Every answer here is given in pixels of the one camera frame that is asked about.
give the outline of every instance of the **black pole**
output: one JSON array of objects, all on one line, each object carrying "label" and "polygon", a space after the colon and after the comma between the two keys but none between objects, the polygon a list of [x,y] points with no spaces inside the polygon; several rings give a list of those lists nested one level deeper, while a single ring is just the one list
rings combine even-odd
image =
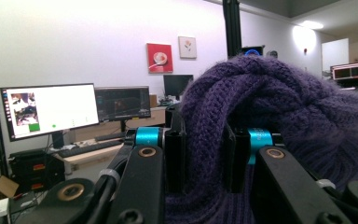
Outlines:
[{"label": "black pole", "polygon": [[227,55],[228,58],[241,51],[241,22],[239,0],[223,0],[223,12],[226,20]]}]

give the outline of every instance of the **monitor stand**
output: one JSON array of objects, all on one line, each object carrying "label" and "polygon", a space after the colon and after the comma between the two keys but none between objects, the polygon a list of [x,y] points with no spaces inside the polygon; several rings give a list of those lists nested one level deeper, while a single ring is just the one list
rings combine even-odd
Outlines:
[{"label": "monitor stand", "polygon": [[120,121],[120,130],[122,133],[126,132],[126,120],[124,119]]},{"label": "monitor stand", "polygon": [[60,149],[64,146],[63,142],[63,134],[61,131],[57,131],[51,134],[51,138],[53,141],[53,147],[56,149]]}]

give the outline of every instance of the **ceiling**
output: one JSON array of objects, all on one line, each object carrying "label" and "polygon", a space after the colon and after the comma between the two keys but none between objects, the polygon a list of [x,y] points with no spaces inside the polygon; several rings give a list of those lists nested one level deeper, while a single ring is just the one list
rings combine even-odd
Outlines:
[{"label": "ceiling", "polygon": [[317,21],[324,25],[322,33],[337,37],[358,34],[358,0],[240,0],[240,7],[257,9],[293,24]]}]

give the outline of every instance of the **framed picture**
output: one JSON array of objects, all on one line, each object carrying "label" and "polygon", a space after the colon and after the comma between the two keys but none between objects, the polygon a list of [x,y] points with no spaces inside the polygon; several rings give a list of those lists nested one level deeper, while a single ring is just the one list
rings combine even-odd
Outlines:
[{"label": "framed picture", "polygon": [[179,36],[179,51],[181,58],[197,58],[197,45],[195,37]]},{"label": "framed picture", "polygon": [[171,45],[146,44],[149,73],[173,72]]}]

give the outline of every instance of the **computer tower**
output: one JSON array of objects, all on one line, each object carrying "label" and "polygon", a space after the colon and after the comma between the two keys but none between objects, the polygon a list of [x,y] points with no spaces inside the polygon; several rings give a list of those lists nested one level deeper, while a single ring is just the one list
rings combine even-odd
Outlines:
[{"label": "computer tower", "polygon": [[32,149],[10,154],[11,178],[19,184],[18,193],[44,191],[65,180],[63,161]]}]

